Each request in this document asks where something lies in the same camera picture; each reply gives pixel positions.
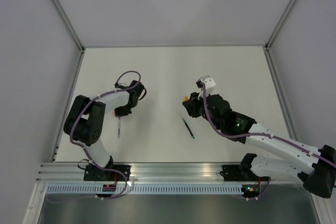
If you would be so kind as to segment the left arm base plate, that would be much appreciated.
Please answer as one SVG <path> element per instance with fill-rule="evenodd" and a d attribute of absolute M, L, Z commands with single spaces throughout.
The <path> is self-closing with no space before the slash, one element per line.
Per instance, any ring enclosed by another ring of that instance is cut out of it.
<path fill-rule="evenodd" d="M 92 164 L 88 164 L 85 167 L 85 173 L 83 180 L 84 181 L 96 181 L 96 182 L 112 182 L 117 180 L 119 181 L 125 181 L 124 177 L 121 175 L 121 173 L 129 179 L 131 174 L 131 166 L 130 165 L 114 165 L 113 169 L 119 171 L 117 172 L 111 172 L 107 170 L 101 170 Z"/>

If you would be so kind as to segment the grey purple pen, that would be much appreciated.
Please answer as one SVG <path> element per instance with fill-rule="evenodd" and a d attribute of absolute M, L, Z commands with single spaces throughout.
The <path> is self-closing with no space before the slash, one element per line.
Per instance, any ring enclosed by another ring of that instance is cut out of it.
<path fill-rule="evenodd" d="M 118 117 L 118 139 L 120 138 L 120 133 L 121 133 L 121 118 Z"/>

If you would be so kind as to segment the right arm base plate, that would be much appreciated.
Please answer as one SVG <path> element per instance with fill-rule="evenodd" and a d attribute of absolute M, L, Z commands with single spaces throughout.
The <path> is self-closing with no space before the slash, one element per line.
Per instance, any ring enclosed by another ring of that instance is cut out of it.
<path fill-rule="evenodd" d="M 219 173 L 225 182 L 267 182 L 269 177 L 259 177 L 250 169 L 240 169 L 239 165 L 222 165 Z"/>

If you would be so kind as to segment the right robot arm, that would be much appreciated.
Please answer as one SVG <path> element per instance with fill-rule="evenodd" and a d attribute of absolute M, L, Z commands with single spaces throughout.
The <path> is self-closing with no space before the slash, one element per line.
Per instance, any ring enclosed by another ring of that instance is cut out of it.
<path fill-rule="evenodd" d="M 281 158 L 276 161 L 246 154 L 239 167 L 244 180 L 280 177 L 298 181 L 307 191 L 321 198 L 332 196 L 335 189 L 335 148 L 329 145 L 315 147 L 281 137 L 255 119 L 233 111 L 229 102 L 219 94 L 201 98 L 193 92 L 182 105 L 190 117 L 204 118 L 218 135 Z"/>

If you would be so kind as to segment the green pen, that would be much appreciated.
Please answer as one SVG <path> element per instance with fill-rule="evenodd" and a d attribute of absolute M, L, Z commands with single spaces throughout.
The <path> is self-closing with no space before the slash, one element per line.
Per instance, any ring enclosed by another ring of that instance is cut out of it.
<path fill-rule="evenodd" d="M 184 118 L 182 118 L 182 121 L 183 121 L 185 127 L 187 128 L 187 130 L 188 130 L 188 132 L 189 132 L 191 138 L 192 138 L 192 139 L 195 139 L 195 135 L 193 134 L 193 132 L 192 132 L 190 126 L 188 125 L 187 121 L 186 121 Z"/>

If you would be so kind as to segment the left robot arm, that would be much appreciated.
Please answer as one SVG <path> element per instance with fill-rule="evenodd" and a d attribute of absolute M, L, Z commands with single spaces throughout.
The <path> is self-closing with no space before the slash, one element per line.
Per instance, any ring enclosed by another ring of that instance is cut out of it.
<path fill-rule="evenodd" d="M 100 97 L 89 98 L 79 95 L 75 98 L 64 124 L 64 133 L 70 142 L 83 149 L 88 164 L 84 170 L 85 181 L 118 182 L 129 179 L 130 165 L 116 165 L 101 140 L 104 117 L 112 112 L 121 118 L 132 113 L 146 95 L 146 88 L 133 80 L 129 86 L 115 84 L 116 90 Z"/>

